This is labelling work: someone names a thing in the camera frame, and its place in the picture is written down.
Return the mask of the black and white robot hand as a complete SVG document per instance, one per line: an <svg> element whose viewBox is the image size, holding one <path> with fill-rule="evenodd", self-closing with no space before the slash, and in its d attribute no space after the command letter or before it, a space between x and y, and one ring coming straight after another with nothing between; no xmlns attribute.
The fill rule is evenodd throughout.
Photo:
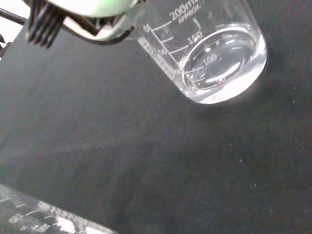
<svg viewBox="0 0 312 234"><path fill-rule="evenodd" d="M50 48L61 29L87 42L113 45L130 36L144 0L27 0L26 39Z"/></svg>

